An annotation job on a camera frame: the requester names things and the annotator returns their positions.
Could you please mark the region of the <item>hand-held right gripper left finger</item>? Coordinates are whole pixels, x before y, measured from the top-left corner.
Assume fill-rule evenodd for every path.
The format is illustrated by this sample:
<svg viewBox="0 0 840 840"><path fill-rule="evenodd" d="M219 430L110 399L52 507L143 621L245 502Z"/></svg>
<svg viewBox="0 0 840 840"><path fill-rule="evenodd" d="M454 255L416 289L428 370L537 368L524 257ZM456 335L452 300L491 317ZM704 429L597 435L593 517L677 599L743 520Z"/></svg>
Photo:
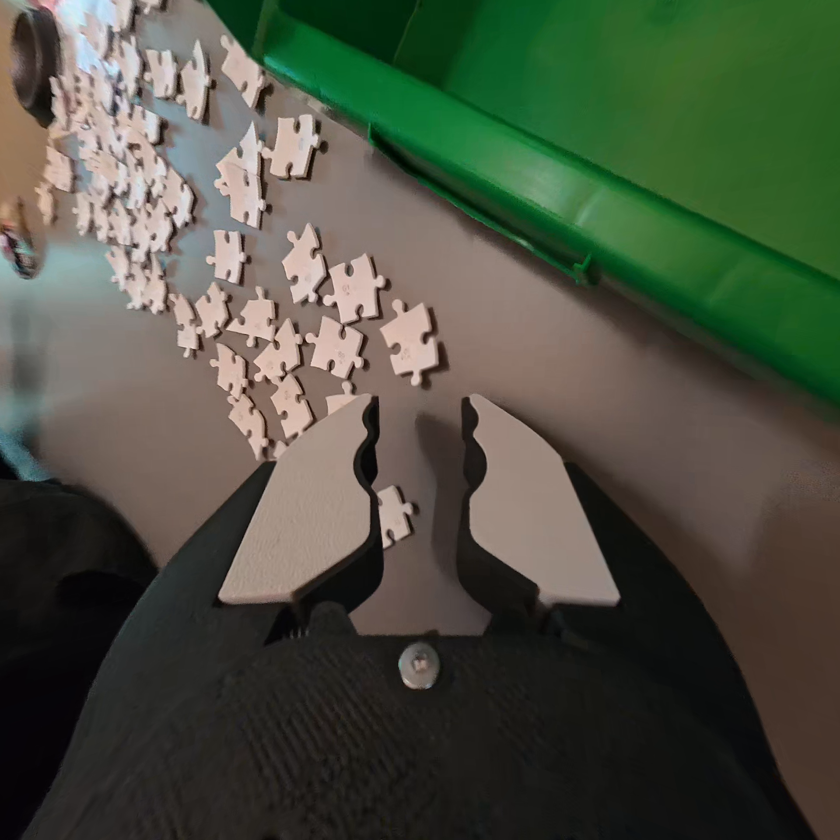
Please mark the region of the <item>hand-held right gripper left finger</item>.
<svg viewBox="0 0 840 840"><path fill-rule="evenodd" d="M306 616L322 602L351 613L373 595L384 574L379 436L379 398L362 394L279 456L217 594L222 604Z"/></svg>

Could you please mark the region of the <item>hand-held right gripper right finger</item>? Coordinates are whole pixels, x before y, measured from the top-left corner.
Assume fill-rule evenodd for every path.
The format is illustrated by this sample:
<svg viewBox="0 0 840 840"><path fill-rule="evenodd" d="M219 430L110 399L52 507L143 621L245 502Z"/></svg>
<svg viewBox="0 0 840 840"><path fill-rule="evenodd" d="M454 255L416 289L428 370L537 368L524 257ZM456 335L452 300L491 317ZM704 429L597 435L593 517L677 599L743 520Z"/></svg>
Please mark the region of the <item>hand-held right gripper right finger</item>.
<svg viewBox="0 0 840 840"><path fill-rule="evenodd" d="M461 403L466 490L458 581L493 620L540 623L558 607L622 596L560 453L480 394Z"/></svg>

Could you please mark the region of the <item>white jigsaw puzzle piece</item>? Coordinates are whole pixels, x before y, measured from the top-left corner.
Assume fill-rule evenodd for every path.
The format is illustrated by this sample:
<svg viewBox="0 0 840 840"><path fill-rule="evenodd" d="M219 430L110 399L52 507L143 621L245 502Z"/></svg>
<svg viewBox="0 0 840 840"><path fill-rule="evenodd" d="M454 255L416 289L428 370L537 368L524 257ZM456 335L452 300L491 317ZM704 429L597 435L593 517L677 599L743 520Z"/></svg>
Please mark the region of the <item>white jigsaw puzzle piece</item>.
<svg viewBox="0 0 840 840"><path fill-rule="evenodd" d="M405 540L414 533L413 517L419 513L416 503L404 498L397 485L384 487L377 492L381 540L384 550Z"/></svg>

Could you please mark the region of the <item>pile of white puzzle pieces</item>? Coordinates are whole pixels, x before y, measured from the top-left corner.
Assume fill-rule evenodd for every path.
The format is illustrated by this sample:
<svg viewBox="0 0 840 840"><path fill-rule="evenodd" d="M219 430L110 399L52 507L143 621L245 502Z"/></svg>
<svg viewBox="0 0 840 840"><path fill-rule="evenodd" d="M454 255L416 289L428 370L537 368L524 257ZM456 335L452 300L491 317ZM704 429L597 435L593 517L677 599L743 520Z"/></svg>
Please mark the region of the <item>pile of white puzzle pieces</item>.
<svg viewBox="0 0 840 840"><path fill-rule="evenodd" d="M64 2L70 135L49 140L70 196L46 242L48 446L111 469L215 461L238 429L275 459L315 422L305 385L333 377L332 413L371 363L382 290L371 254L338 264L322 199L350 133L248 58L209 2Z"/></svg>

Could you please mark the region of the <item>colourful curved puzzle ball section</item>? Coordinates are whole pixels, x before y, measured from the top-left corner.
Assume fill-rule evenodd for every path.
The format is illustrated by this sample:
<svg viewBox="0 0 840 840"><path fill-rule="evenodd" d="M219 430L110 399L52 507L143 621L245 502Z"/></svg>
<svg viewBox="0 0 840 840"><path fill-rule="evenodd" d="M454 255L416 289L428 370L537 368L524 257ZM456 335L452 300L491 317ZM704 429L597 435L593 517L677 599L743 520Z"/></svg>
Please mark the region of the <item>colourful curved puzzle ball section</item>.
<svg viewBox="0 0 840 840"><path fill-rule="evenodd" d="M1 250L16 275L26 280L36 278L43 260L27 221L25 203L18 196L1 206Z"/></svg>

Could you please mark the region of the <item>black dome puzzle stand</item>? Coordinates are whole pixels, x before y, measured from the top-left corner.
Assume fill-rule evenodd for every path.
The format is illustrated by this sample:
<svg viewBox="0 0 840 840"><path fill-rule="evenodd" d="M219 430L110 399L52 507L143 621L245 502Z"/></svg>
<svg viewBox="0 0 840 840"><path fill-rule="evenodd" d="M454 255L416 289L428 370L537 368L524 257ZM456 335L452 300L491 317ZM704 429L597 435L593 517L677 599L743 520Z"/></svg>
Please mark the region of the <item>black dome puzzle stand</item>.
<svg viewBox="0 0 840 840"><path fill-rule="evenodd" d="M10 37L10 77L17 101L47 129L55 118L50 79L60 74L56 16L44 5L25 6L15 17Z"/></svg>

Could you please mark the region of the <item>black hooded sweatshirt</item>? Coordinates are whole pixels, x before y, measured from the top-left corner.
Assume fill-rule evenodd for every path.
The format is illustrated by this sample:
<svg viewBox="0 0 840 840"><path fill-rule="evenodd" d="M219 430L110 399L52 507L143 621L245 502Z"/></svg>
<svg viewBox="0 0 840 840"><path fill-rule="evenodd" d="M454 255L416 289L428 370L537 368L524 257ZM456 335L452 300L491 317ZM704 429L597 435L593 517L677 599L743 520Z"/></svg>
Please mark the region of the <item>black hooded sweatshirt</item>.
<svg viewBox="0 0 840 840"><path fill-rule="evenodd" d="M103 500L2 477L2 838L21 837L44 800L102 660L156 574Z"/></svg>

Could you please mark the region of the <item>green plastic bin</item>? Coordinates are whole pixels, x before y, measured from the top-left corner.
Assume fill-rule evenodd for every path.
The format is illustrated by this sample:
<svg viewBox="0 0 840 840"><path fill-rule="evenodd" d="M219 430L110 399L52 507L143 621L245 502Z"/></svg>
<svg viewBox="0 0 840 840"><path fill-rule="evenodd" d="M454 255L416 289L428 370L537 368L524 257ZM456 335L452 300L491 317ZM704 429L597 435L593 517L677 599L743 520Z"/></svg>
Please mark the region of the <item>green plastic bin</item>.
<svg viewBox="0 0 840 840"><path fill-rule="evenodd" d="M838 406L838 2L209 5L470 217Z"/></svg>

